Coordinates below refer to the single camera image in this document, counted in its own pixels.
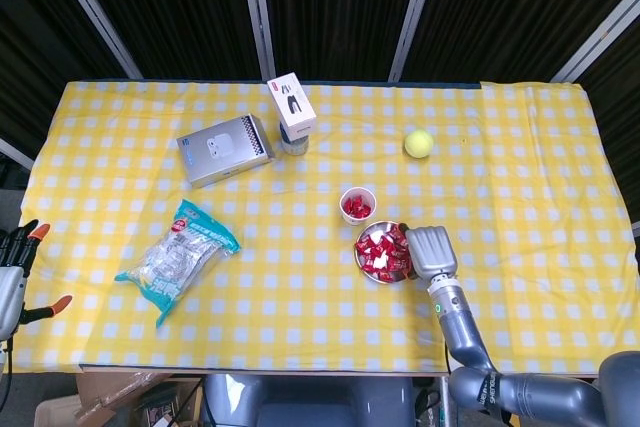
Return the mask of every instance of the white cup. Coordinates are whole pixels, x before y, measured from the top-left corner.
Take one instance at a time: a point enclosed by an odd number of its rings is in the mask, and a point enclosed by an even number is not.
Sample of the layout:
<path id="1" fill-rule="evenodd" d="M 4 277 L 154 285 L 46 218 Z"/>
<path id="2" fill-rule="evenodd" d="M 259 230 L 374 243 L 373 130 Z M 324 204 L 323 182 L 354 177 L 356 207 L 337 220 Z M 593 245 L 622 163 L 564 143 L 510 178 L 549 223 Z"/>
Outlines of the white cup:
<path id="1" fill-rule="evenodd" d="M 362 219 L 356 219 L 355 217 L 351 217 L 344 211 L 344 203 L 347 199 L 353 199 L 358 196 L 362 196 L 362 202 L 371 207 L 371 213 Z M 373 217 L 373 214 L 376 213 L 376 196 L 369 189 L 365 189 L 364 187 L 351 187 L 347 190 L 342 197 L 340 197 L 340 212 L 342 213 L 342 218 L 347 224 L 351 225 L 360 225 L 364 224 L 368 219 Z"/>

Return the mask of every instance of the stainless steel bowl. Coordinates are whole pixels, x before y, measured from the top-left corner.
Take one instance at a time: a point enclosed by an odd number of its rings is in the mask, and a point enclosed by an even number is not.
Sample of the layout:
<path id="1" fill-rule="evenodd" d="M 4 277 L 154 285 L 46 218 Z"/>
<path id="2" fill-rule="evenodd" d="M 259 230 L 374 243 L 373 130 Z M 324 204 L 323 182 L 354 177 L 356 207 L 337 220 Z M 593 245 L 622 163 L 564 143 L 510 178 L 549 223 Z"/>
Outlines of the stainless steel bowl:
<path id="1" fill-rule="evenodd" d="M 376 236 L 380 238 L 383 234 L 389 232 L 394 225 L 398 225 L 398 222 L 391 222 L 390 220 L 381 220 L 380 222 L 374 222 L 373 224 L 368 225 L 360 233 L 356 243 L 360 242 L 368 235 L 371 235 L 371 238 L 374 240 L 374 242 L 377 242 Z M 393 280 L 391 282 L 385 282 L 384 280 L 377 279 L 369 272 L 365 272 L 364 270 L 362 270 L 363 261 L 360 260 L 360 255 L 358 254 L 358 249 L 356 249 L 355 245 L 353 246 L 353 256 L 356 259 L 356 264 L 358 265 L 360 272 L 369 277 L 371 280 L 374 280 L 380 284 L 393 284 L 395 282 L 400 282 L 408 278 L 402 272 L 390 272 L 391 276 L 393 277 Z"/>

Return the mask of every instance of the yellow tennis ball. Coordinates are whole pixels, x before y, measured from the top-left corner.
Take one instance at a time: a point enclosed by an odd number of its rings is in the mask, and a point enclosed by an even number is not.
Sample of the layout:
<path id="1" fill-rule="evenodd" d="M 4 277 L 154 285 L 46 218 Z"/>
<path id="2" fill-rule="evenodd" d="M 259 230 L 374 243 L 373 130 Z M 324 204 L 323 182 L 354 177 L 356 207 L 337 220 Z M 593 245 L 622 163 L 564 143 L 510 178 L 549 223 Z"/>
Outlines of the yellow tennis ball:
<path id="1" fill-rule="evenodd" d="M 411 157 L 421 159 L 431 153 L 433 137 L 426 130 L 415 130 L 405 137 L 404 148 Z"/>

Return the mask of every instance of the snack bag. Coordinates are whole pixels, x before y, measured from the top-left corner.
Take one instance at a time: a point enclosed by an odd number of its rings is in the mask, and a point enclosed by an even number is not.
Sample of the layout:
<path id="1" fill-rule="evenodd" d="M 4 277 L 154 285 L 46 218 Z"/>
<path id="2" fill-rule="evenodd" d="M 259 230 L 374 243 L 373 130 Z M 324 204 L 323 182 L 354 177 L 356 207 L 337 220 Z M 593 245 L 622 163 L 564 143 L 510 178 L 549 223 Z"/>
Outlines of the snack bag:
<path id="1" fill-rule="evenodd" d="M 183 199 L 164 237 L 115 280 L 135 283 L 160 309 L 156 320 L 159 327 L 212 256 L 219 260 L 239 250 L 240 244 L 231 232 Z"/>

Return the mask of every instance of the table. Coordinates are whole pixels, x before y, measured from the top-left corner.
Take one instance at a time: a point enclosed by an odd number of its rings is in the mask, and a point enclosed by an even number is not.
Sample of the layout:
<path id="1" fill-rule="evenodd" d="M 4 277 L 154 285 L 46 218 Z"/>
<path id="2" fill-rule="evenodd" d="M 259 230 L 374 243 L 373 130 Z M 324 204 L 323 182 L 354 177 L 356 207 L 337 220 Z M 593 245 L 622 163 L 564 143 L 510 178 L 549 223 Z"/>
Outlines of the table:
<path id="1" fill-rule="evenodd" d="M 22 207 L 23 221 L 52 225 L 27 306 L 74 300 L 20 329 L 17 367 L 443 371 L 424 282 L 380 285 L 354 265 L 360 229 L 338 211 L 353 185 L 376 193 L 377 220 L 448 229 L 500 369 L 593 374 L 637 347 L 631 227 L 579 86 L 305 89 L 317 132 L 293 157 L 264 85 L 68 84 Z M 277 159 L 191 190 L 175 139 L 249 112 Z M 402 152 L 416 126 L 435 137 L 427 160 Z M 183 197 L 243 249 L 156 330 L 155 307 L 113 277 L 169 227 Z"/>

